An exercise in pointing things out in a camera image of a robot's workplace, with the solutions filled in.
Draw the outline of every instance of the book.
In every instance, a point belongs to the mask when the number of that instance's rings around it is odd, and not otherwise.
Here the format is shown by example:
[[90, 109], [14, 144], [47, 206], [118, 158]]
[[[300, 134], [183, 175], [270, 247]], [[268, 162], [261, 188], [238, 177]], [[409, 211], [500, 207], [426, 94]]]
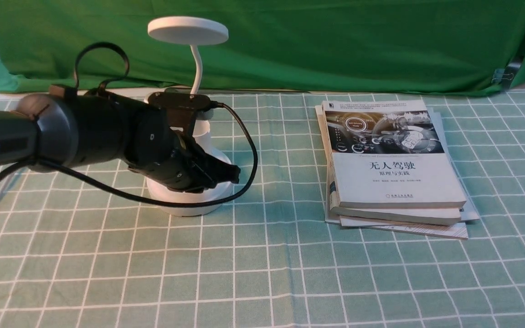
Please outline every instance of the book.
[[[450, 160], [451, 156], [448, 153], [447, 140], [445, 139], [445, 136], [444, 136], [443, 120], [441, 119], [440, 114], [435, 113], [435, 112], [431, 112], [431, 119], [433, 120], [433, 122], [435, 122], [435, 126], [437, 127], [437, 134], [439, 135], [441, 145], [443, 146], [443, 149], [445, 150]], [[463, 207], [459, 209], [459, 213], [461, 216], [461, 219], [459, 222], [469, 222], [469, 221], [479, 220], [481, 217], [479, 216], [479, 213], [477, 212], [475, 205], [471, 201], [465, 189], [463, 189], [463, 193], [465, 193], [465, 197], [467, 197], [467, 201], [465, 202], [465, 205], [463, 205]], [[353, 215], [340, 216], [340, 218], [341, 218], [340, 224], [342, 226], [348, 226], [348, 227], [381, 226], [381, 225], [387, 226], [390, 224], [403, 225], [406, 223], [406, 222], [391, 222], [390, 220], [371, 220], [368, 218], [353, 217]]]
[[[342, 208], [460, 208], [465, 195], [421, 100], [322, 104]], [[458, 217], [444, 224], [457, 222]]]
[[[319, 130], [321, 131], [321, 139], [323, 141], [323, 146], [325, 149], [325, 156], [329, 161], [329, 152], [331, 147], [329, 145], [329, 139], [327, 138], [327, 131], [324, 124], [321, 124], [322, 121], [325, 121], [323, 118], [323, 109], [321, 106], [315, 106], [315, 114], [318, 117]], [[333, 185], [334, 178], [333, 174], [328, 174], [327, 181], [331, 185], [331, 189], [327, 193], [328, 198], [335, 198], [335, 187]], [[415, 223], [428, 223], [428, 224], [440, 224], [440, 225], [451, 225], [459, 222], [461, 220], [461, 210], [460, 208], [443, 208], [443, 209], [376, 209], [376, 208], [346, 208], [338, 207], [329, 202], [329, 210], [334, 214], [339, 214], [342, 216], [360, 216], [362, 217], [364, 226], [380, 226], [385, 223], [386, 220], [396, 220], [400, 222], [415, 222]]]

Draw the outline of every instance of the white desk lamp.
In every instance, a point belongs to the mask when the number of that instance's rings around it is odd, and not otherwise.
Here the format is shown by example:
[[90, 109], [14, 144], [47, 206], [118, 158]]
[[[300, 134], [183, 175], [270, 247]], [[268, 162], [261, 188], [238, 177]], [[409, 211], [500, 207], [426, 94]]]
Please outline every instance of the white desk lamp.
[[[150, 37], [159, 41], [187, 44], [191, 48], [196, 61], [196, 78], [191, 88], [191, 95], [196, 95], [202, 81], [202, 58], [198, 46], [207, 46], [224, 43], [228, 40], [228, 29], [216, 21], [187, 16], [161, 17], [150, 21], [147, 32]], [[210, 123], [197, 120], [193, 137], [204, 151], [227, 163], [228, 157], [218, 149], [212, 147]], [[200, 194], [178, 193], [167, 189], [164, 185], [147, 179], [147, 186], [152, 198], [175, 203], [202, 203], [204, 201], [221, 199], [231, 195], [233, 185], [230, 182], [219, 184], [214, 189], [208, 189]], [[196, 216], [216, 210], [220, 205], [199, 208], [163, 208], [175, 216]]]

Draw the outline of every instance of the green cloth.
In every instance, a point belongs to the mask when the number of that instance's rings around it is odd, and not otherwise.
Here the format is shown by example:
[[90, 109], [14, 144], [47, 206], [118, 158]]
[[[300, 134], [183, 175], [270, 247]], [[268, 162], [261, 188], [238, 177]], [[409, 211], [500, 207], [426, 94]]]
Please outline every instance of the green cloth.
[[[191, 85], [189, 47], [147, 35], [175, 15], [229, 28], [227, 43], [201, 48], [208, 89], [486, 95], [525, 44], [525, 0], [0, 0], [0, 92], [71, 84], [75, 56], [97, 41], [131, 59], [112, 87]], [[83, 88], [123, 69], [109, 50], [81, 65]]]

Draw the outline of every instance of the table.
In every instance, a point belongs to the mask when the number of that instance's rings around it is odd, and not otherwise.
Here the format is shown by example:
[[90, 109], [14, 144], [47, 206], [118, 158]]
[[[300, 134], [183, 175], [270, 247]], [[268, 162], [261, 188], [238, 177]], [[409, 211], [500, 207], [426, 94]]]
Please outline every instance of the table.
[[[420, 97], [213, 95], [246, 123], [260, 167], [244, 196], [204, 217], [25, 172], [0, 204], [0, 327], [525, 327], [525, 92], [423, 96], [483, 216], [468, 241], [323, 222], [313, 106]], [[238, 125], [223, 109], [211, 123], [246, 181]], [[81, 169], [148, 195], [118, 160]]]

